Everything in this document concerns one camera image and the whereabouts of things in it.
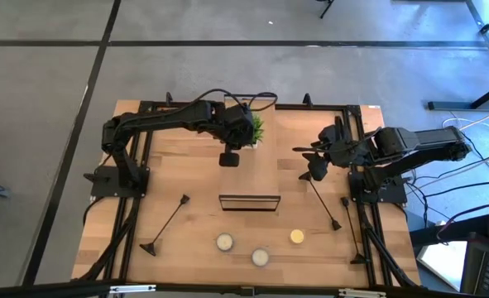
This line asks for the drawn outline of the wooden shelf black metal frame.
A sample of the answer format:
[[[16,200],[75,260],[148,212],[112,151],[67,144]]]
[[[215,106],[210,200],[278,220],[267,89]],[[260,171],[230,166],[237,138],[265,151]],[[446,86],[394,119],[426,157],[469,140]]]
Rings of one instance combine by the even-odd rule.
[[[262,121],[261,140],[238,151],[239,166],[220,170],[218,200],[226,212],[275,212],[281,196],[277,173],[276,109],[272,98],[249,103],[252,114]]]

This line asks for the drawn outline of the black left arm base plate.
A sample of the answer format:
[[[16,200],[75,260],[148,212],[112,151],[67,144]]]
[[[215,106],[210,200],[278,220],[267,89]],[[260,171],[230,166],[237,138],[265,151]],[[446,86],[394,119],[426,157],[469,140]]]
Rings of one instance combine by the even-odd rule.
[[[134,186],[121,186],[119,182],[119,169],[115,166],[103,166],[93,173],[86,173],[84,177],[93,183],[91,195],[95,197],[142,197],[146,194],[150,169],[138,168],[140,181]]]

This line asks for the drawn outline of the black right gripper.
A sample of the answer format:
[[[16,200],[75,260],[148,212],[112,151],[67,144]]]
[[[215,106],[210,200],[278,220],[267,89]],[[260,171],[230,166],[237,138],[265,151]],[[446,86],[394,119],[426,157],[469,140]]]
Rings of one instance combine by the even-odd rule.
[[[361,140],[353,140],[350,132],[340,116],[334,118],[334,124],[322,129],[318,135],[320,147],[293,147],[292,151],[323,151],[324,158],[335,166],[349,167],[372,166],[371,138],[376,132],[364,136]],[[307,161],[322,161],[317,152],[303,153]]]

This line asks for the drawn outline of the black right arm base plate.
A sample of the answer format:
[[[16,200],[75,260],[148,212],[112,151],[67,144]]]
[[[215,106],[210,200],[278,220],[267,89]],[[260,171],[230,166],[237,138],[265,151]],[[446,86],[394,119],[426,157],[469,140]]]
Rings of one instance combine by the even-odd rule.
[[[363,172],[352,171],[348,173],[348,184],[353,201],[364,204],[405,204],[407,202],[404,189],[405,179],[401,176],[386,179],[376,186],[365,177]]]

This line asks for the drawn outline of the black aluminium table frame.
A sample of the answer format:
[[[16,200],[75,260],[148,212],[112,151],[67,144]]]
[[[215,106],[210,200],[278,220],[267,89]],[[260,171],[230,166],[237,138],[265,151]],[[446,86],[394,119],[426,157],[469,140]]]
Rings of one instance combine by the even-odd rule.
[[[307,162],[293,147],[306,147],[340,116],[351,128],[372,131],[383,124],[377,106],[280,104],[276,109],[277,173],[280,204],[275,212],[226,212],[218,200],[222,144],[206,133],[171,129],[154,132],[144,161],[150,169],[146,194],[138,202],[136,226],[122,240],[111,277],[129,282],[220,286],[366,287],[384,281],[381,261],[373,274],[351,264],[356,251],[341,198],[349,193],[348,171],[330,166],[313,181],[330,218],[307,181],[299,180]],[[156,241],[156,256],[139,245],[149,243],[175,211],[182,195],[190,201]],[[304,241],[294,244],[290,232],[300,229]],[[233,248],[216,246],[220,233],[233,237]],[[257,248],[268,251],[264,267],[252,263]]]

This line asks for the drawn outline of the black rig crossbar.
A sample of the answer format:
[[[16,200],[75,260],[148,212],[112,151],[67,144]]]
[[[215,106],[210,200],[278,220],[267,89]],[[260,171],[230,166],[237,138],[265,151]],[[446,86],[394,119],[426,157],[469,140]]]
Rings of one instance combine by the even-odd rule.
[[[70,281],[31,286],[0,287],[0,298],[89,298],[108,295],[111,286],[123,286],[120,280],[108,281]],[[220,286],[220,285],[186,285],[186,284],[128,284],[156,285],[151,292],[193,292],[234,294],[243,297],[258,295],[311,295],[335,296],[340,287],[298,287],[298,286]],[[385,292],[387,298],[488,298],[457,292],[432,291],[422,286],[370,286],[366,288],[350,288]]]

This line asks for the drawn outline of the black desk foot bar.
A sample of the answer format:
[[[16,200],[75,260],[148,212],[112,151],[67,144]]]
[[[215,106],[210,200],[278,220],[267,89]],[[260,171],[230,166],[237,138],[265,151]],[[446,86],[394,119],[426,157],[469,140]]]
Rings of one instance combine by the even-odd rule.
[[[471,102],[431,101],[427,103],[428,110],[433,111],[480,111],[489,112],[489,91]]]

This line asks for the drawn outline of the silver metal bracket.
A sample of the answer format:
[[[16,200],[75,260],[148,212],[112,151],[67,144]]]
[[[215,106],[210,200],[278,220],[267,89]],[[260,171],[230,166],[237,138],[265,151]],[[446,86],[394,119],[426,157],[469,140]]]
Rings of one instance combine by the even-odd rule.
[[[156,291],[156,285],[123,285],[111,286],[109,294],[129,294]]]
[[[385,292],[343,288],[338,290],[339,298],[387,298]]]

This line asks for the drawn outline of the green artificial plant white pot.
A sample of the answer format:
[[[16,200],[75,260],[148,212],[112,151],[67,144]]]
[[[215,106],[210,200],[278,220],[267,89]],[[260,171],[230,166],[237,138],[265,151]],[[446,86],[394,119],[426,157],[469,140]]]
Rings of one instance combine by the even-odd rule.
[[[254,113],[252,115],[252,125],[253,125],[253,136],[252,136],[252,143],[250,144],[251,147],[257,147],[257,145],[262,142],[263,134],[264,134],[264,121],[262,118],[257,114]]]

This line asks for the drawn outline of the black metal candlestick holder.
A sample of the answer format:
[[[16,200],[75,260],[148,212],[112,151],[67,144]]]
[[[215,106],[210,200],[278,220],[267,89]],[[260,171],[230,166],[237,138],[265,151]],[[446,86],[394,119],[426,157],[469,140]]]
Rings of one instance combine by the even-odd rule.
[[[152,239],[151,242],[149,243],[142,243],[139,245],[139,247],[144,250],[145,252],[149,253],[153,257],[156,256],[156,241],[158,238],[163,234],[165,231],[166,227],[169,225],[169,223],[172,221],[172,219],[176,216],[176,214],[179,212],[182,206],[188,204],[190,201],[190,197],[188,195],[182,195],[180,202],[178,206],[175,208],[175,211],[172,213],[172,215],[166,220],[165,224],[163,227],[160,229],[160,231],[157,233],[157,235]]]
[[[314,182],[312,180],[312,177],[311,177],[311,174],[309,171],[305,172],[304,174],[300,175],[299,176],[299,180],[305,180],[307,181],[310,186],[312,187],[314,193],[316,194],[316,196],[318,197],[319,199],[319,202],[321,203],[321,205],[324,207],[325,209],[325,212],[327,213],[327,215],[329,216],[330,218],[330,222],[331,222],[331,227],[333,229],[333,231],[338,231],[342,226],[341,224],[332,216],[330,210],[328,209],[328,206],[324,203],[324,200],[322,198],[322,196],[320,195],[320,193],[318,192],[318,190],[316,189],[315,185],[314,185]]]
[[[359,248],[357,245],[356,235],[354,233],[354,228],[352,225],[352,217],[351,217],[350,211],[349,211],[349,199],[347,197],[342,197],[341,202],[342,202],[342,205],[345,208],[346,213],[347,213],[349,227],[350,227],[351,235],[352,235],[352,240],[353,240],[353,244],[354,244],[355,251],[356,251],[355,257],[350,261],[350,263],[351,264],[365,264],[367,262],[367,260],[359,251]]]

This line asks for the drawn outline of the white board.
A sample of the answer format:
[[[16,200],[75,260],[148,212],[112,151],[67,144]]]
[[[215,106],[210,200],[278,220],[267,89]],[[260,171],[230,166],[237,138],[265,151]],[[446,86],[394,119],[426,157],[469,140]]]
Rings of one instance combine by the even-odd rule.
[[[466,250],[464,241],[439,243],[422,247],[416,260],[454,290],[460,291]]]

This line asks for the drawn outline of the black chair leg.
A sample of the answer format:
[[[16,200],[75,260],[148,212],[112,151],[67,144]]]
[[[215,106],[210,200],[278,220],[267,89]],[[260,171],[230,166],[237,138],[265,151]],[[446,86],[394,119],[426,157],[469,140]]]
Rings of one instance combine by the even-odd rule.
[[[322,12],[319,15],[320,19],[323,19],[325,15],[327,14],[328,10],[331,8],[335,0],[315,0],[316,2],[323,2],[324,3],[324,8]]]

